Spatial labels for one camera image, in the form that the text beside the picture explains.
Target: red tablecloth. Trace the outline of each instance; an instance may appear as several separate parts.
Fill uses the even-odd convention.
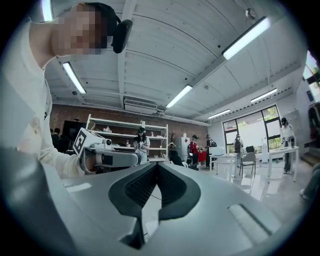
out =
[[[207,158],[207,151],[202,151],[201,153],[199,152],[199,157],[198,157],[198,162],[203,162],[206,161]]]

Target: shelving unit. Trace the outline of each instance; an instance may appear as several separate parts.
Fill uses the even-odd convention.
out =
[[[94,122],[93,127],[89,127],[90,121]],[[97,134],[110,136],[110,137],[122,137],[122,138],[135,138],[137,135],[135,134],[123,134],[123,133],[114,133],[114,132],[106,132],[106,131],[98,131],[94,130],[96,125],[104,125],[104,126],[116,126],[116,127],[125,127],[125,128],[133,128],[138,129],[140,127],[144,127],[146,130],[152,131],[160,131],[161,136],[147,136],[150,140],[158,140],[161,141],[162,147],[151,147],[150,151],[165,151],[166,155],[168,155],[168,125],[166,126],[156,126],[156,125],[148,125],[145,121],[141,121],[140,123],[132,123],[132,122],[121,122],[114,120],[106,120],[91,117],[91,114],[88,116],[88,120],[86,122],[86,129],[94,131]],[[112,146],[113,149],[124,149],[124,150],[133,150],[134,147],[127,146]]]

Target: brick wall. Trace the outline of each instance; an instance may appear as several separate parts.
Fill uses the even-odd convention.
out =
[[[89,114],[91,114],[91,117],[93,118],[114,120],[120,122],[140,123],[140,121],[143,120],[147,125],[152,126],[165,126],[166,124],[168,124],[168,132],[174,132],[177,138],[182,137],[183,133],[186,133],[187,137],[189,138],[191,138],[192,135],[197,135],[198,137],[200,137],[197,144],[200,146],[206,145],[206,135],[208,133],[208,129],[206,126],[98,108],[54,104],[52,106],[52,112],[50,115],[50,127],[52,129],[60,128],[62,132],[65,121],[75,121],[74,119],[79,119],[79,122],[86,123]],[[137,132],[136,129],[133,130],[126,127],[110,126],[110,129],[114,133],[135,134]],[[157,131],[153,131],[153,133],[154,136],[158,135]],[[110,139],[112,139],[112,141],[116,140],[117,143],[126,144],[127,142],[127,138],[111,137]],[[129,143],[133,145],[133,139],[130,139]],[[151,147],[156,148],[159,145],[159,141],[151,140]]]

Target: white table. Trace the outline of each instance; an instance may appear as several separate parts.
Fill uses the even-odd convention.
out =
[[[222,161],[217,161],[217,160],[213,161],[213,158],[226,159],[230,163],[229,181],[231,181],[231,173],[232,173],[232,163],[233,163],[233,161],[234,161],[234,176],[237,176],[237,153],[223,154],[223,155],[210,154],[209,157],[210,157],[210,172],[212,170],[212,163],[216,163],[217,164],[216,174],[218,174],[218,164],[227,164],[226,162],[222,162]]]
[[[161,157],[149,157],[149,162],[152,163],[152,162],[164,162],[166,161],[164,158],[161,158]]]
[[[295,152],[295,165],[294,165],[294,176],[293,176],[293,182],[296,182],[297,178],[297,173],[298,173],[298,159],[299,159],[299,147],[283,147],[279,149],[272,149],[269,151],[269,170],[268,170],[268,183],[270,183],[270,178],[271,178],[271,171],[272,171],[272,156],[278,155],[278,154],[285,154],[285,153],[293,153]],[[292,169],[293,169],[293,163],[294,163],[294,158],[291,155],[291,164],[290,164],[290,175],[292,174]]]

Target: air conditioner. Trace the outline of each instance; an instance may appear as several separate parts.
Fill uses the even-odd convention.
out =
[[[157,109],[158,106],[156,104],[128,98],[124,100],[124,108],[127,111],[147,115],[152,115],[159,111],[159,109]]]

